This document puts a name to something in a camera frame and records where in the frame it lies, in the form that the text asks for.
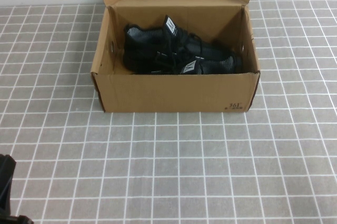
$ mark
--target black shoe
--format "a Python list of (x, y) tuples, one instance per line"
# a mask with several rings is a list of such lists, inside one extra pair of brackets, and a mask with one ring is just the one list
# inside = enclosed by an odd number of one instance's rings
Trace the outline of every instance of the black shoe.
[(10, 215), (11, 186), (16, 162), (10, 155), (0, 154), (0, 215)]
[(222, 61), (196, 58), (195, 61), (183, 67), (180, 71), (180, 74), (234, 74), (236, 73), (236, 69), (241, 67), (241, 64), (241, 59), (232, 55)]
[(196, 58), (225, 62), (235, 58), (235, 54), (227, 48), (214, 47), (195, 34), (188, 34), (168, 16), (162, 28), (144, 30), (137, 25), (125, 28), (123, 62), (127, 69), (138, 74), (181, 74), (182, 68)]

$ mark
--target shoe box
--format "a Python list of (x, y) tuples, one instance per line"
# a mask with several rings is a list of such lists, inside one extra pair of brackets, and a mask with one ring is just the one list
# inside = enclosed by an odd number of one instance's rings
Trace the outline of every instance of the shoe box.
[[(103, 0), (106, 5), (91, 76), (106, 112), (244, 112), (260, 79), (249, 0)], [(124, 27), (161, 27), (168, 15), (209, 43), (234, 50), (242, 72), (137, 75), (123, 66)]]

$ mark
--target sneaker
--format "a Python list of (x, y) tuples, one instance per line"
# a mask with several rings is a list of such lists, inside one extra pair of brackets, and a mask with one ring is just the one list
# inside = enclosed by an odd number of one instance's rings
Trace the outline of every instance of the sneaker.
[[(141, 29), (132, 25), (126, 26), (124, 31), (123, 63), (127, 69), (138, 74), (181, 74), (182, 69), (196, 61), (196, 58), (209, 60), (208, 64), (211, 65), (216, 62), (229, 64), (225, 62), (232, 60), (233, 68), (236, 68), (234, 52), (214, 47), (193, 33), (188, 34), (168, 16), (165, 17), (162, 28)], [(222, 67), (222, 74), (233, 72), (232, 68), (227, 71), (225, 69), (228, 67)]]
[(240, 68), (241, 65), (241, 59), (232, 55), (222, 61), (196, 58), (195, 61), (183, 67), (180, 71), (180, 74), (234, 74), (236, 73), (236, 69)]

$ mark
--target shoelace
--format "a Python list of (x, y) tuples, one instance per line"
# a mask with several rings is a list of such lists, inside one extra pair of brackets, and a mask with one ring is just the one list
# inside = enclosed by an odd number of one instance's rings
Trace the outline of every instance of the shoelace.
[[(187, 48), (187, 43), (189, 41), (189, 38), (196, 38), (200, 43), (200, 55), (202, 55), (203, 47), (202, 47), (202, 40), (199, 36), (197, 36), (194, 33), (188, 34), (188, 32), (182, 28), (177, 27), (177, 34), (176, 39), (178, 42), (176, 43), (176, 46), (172, 49), (172, 40), (170, 38), (167, 39), (167, 43), (164, 45), (164, 48), (161, 52), (157, 54), (155, 57), (156, 63), (163, 65), (168, 68), (168, 72), (171, 74), (178, 74), (182, 67), (184, 67), (186, 64), (192, 62), (195, 59), (195, 55), (193, 55), (189, 49)], [(167, 64), (162, 61), (160, 61), (160, 58), (165, 55), (168, 56), (173, 64)]]

